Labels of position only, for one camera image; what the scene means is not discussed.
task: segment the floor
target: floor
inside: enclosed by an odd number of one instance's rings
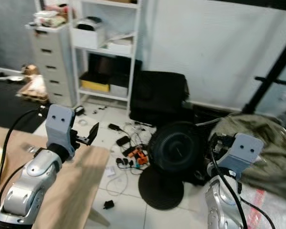
[[[97,138],[93,142],[95,146],[105,147],[110,150],[107,167],[114,167],[115,175],[107,177],[104,173],[93,208],[106,217],[111,225],[110,229],[206,229],[207,228],[207,207],[204,200],[204,190],[185,183],[185,194],[181,204],[173,210],[158,211],[148,206],[141,198],[138,190],[139,176],[133,175],[130,171],[121,170],[116,166],[116,157],[121,157],[120,148],[115,141],[124,136],[123,133],[108,129],[108,124],[113,123],[124,128],[128,133],[134,133],[136,129],[127,115],[126,110],[107,107],[103,105],[84,103],[86,115],[76,117],[73,129],[79,135],[86,136],[90,128],[96,122],[100,122],[100,129]],[[141,140],[148,143],[151,133],[155,130],[146,128],[140,133]],[[36,135],[46,136],[44,123],[34,132]],[[105,201],[113,200],[115,207],[104,210]],[[85,229],[105,229],[90,220],[87,221]]]

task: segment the gray wall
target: gray wall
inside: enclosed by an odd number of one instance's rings
[[[34,0],[0,0],[0,67],[20,70],[33,63],[31,43],[24,25],[36,12]]]

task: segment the green fabric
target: green fabric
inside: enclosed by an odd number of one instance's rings
[[[238,115],[224,118],[211,135],[214,133],[244,133],[263,140],[262,160],[246,169],[240,181],[286,198],[286,130],[283,127],[262,116]]]

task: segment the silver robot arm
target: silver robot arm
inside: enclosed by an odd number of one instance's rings
[[[217,155],[224,153],[216,162],[240,200],[237,181],[242,172],[255,162],[264,143],[260,139],[245,134],[236,134],[235,138],[227,136],[226,140],[225,136],[219,137],[215,141],[213,152]],[[207,172],[212,177],[205,194],[208,205],[208,228],[242,229],[243,222],[236,202],[220,176],[217,175],[212,162],[208,165]]]
[[[9,189],[0,207],[0,229],[32,228],[47,190],[56,180],[62,164],[74,157],[78,142],[90,145],[95,139],[99,124],[88,137],[79,137],[71,130],[75,119],[72,109],[51,105],[46,119],[47,149],[40,149],[28,162],[20,178]]]

